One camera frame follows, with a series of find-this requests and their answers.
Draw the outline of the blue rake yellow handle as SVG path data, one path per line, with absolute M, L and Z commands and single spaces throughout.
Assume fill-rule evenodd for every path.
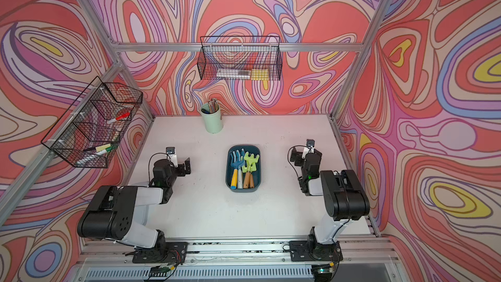
M 237 181 L 238 181 L 238 167 L 240 161 L 240 152 L 238 150 L 232 152 L 232 162 L 231 167 L 233 168 L 232 179 L 230 183 L 231 189 L 237 189 Z

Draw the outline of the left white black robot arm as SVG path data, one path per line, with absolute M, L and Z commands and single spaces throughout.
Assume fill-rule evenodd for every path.
M 160 159 L 152 173 L 147 186 L 100 187 L 78 222 L 78 235 L 137 249 L 164 248 L 163 231 L 146 227 L 148 209 L 168 203 L 177 178 L 191 173 L 190 159 L 178 165 L 168 157 Z

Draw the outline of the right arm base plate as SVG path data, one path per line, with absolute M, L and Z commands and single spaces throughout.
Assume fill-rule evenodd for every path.
M 307 240 L 289 241 L 292 262 L 341 262 L 343 254 L 339 242 L 320 244 Z

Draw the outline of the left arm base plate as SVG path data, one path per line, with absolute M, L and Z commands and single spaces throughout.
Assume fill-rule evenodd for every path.
M 185 262 L 187 247 L 187 242 L 165 242 L 151 249 L 138 248 L 133 253 L 133 263 L 180 265 Z

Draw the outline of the lime rake wooden handle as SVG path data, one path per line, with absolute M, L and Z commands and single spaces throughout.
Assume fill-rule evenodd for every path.
M 255 187 L 253 172 L 255 172 L 257 170 L 257 163 L 259 162 L 259 159 L 260 159 L 259 155 L 254 155 L 254 154 L 250 155 L 250 158 L 249 158 L 249 162 L 250 162 L 250 165 L 249 165 L 249 174 L 250 174 L 249 187 L 250 188 Z

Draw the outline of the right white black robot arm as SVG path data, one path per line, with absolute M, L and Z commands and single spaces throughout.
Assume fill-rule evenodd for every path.
M 353 170 L 322 171 L 322 153 L 312 146 L 293 146 L 288 151 L 292 168 L 300 168 L 297 181 L 301 192 L 322 197 L 326 214 L 309 235 L 312 246 L 333 245 L 353 221 L 369 214 L 369 200 Z

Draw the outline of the light blue rake pale handle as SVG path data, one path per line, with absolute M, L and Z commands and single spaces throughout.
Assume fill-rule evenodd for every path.
M 237 154 L 240 157 L 240 160 L 238 161 L 238 166 L 237 166 L 237 188 L 242 189 L 243 188 L 243 167 L 245 164 L 245 150 L 241 149 L 241 151 L 238 151 Z

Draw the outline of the green rake wooden handle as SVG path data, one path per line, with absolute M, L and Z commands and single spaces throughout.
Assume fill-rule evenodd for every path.
M 243 182 L 243 188 L 244 189 L 249 189 L 249 177 L 250 177 L 250 174 L 249 174 L 249 165 L 250 165 L 250 162 L 249 162 L 249 158 L 250 158 L 250 155 L 248 152 L 245 154 L 244 156 L 244 159 L 245 159 L 245 166 L 243 167 L 243 172 L 245 173 L 245 177 L 244 177 L 244 182 Z

